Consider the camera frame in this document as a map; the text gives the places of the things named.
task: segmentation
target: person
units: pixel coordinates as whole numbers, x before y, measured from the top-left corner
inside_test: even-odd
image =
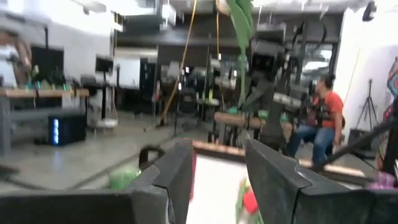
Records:
[[[294,131],[286,146],[286,156],[295,157],[301,140],[315,136],[312,162],[317,164],[326,159],[328,146],[340,143],[341,130],[343,129],[343,101],[337,93],[331,90],[334,79],[335,75],[318,78],[315,86],[317,97],[313,101],[313,104],[317,105],[320,100],[324,100],[329,110],[330,119],[324,119],[322,124],[318,125],[313,111],[308,109],[308,122],[300,125]]]

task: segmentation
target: blue jeans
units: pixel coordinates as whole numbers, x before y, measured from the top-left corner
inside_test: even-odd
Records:
[[[314,128],[301,125],[296,129],[286,146],[286,156],[294,157],[299,149],[301,140],[315,135],[313,141],[312,162],[318,164],[325,160],[326,149],[335,139],[335,130],[333,128]]]

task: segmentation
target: security camera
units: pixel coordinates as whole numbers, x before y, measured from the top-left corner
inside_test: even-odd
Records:
[[[363,22],[369,22],[372,21],[374,18],[374,13],[377,10],[377,6],[374,3],[374,1],[371,1],[368,3],[368,6],[366,6],[365,11],[363,12],[363,17],[362,17],[362,21]]]

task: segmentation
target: orange shirt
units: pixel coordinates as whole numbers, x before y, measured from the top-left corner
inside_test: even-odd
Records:
[[[318,98],[315,98],[313,104],[316,105],[318,100]],[[329,108],[330,114],[343,113],[343,100],[341,100],[340,96],[334,91],[331,91],[329,94],[327,94],[325,97],[325,104]],[[326,128],[334,128],[335,121],[322,121],[322,126]]]

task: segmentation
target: black cabinet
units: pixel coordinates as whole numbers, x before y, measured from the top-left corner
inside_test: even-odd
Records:
[[[148,59],[141,59],[139,74],[139,90],[143,98],[152,99],[154,94],[156,63],[148,62]]]

